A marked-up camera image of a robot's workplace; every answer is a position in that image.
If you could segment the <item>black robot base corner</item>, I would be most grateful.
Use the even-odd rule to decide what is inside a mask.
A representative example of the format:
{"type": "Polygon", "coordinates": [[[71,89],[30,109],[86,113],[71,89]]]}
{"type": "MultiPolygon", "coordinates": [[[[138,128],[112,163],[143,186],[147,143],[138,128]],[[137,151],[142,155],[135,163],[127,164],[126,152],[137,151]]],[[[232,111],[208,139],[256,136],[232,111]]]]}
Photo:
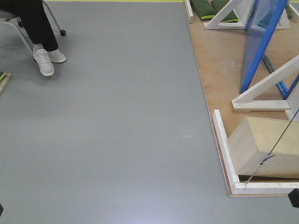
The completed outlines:
{"type": "Polygon", "coordinates": [[[288,198],[293,207],[299,208],[299,189],[293,189],[288,193],[288,198]]]}

